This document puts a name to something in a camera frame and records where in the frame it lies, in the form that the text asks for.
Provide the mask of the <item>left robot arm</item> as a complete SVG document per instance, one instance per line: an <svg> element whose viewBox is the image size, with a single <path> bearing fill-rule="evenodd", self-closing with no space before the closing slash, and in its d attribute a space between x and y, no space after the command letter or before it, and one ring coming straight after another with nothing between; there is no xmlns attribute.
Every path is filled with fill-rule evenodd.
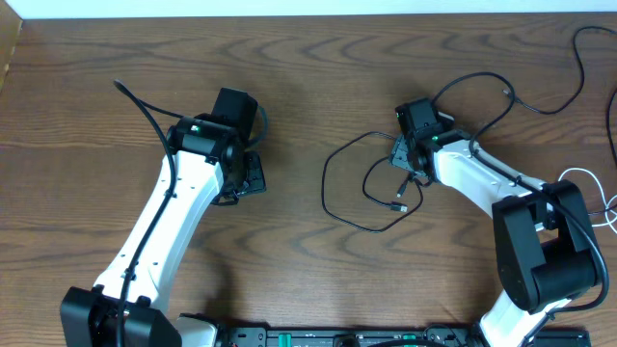
<svg viewBox="0 0 617 347"><path fill-rule="evenodd" d="M217 325L198 314L171 322L174 280L206 209L265 191L252 134L265 114L247 93L222 88L212 112L178 116L158 130L165 156L148 202L126 242L90 289L71 287L61 303L69 346L219 346Z"/></svg>

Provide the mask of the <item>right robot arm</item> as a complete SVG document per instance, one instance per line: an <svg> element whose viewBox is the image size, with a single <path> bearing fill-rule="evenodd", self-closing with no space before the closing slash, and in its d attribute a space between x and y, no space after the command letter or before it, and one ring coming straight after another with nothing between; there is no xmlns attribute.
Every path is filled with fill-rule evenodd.
<svg viewBox="0 0 617 347"><path fill-rule="evenodd" d="M463 337L468 346L587 346L583 330L546 330L555 314L589 289L607 287L607 271L577 186L546 183L485 153L428 99L396 107L401 134L389 161L415 183L453 188L493 221L503 288Z"/></svg>

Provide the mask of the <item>cardboard panel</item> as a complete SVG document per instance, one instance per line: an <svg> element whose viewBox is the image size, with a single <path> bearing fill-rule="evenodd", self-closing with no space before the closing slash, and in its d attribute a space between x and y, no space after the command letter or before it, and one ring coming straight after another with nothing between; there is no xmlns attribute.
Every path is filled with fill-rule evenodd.
<svg viewBox="0 0 617 347"><path fill-rule="evenodd" d="M0 89L3 89L11 59L21 33L23 20L14 9L1 0L0 7Z"/></svg>

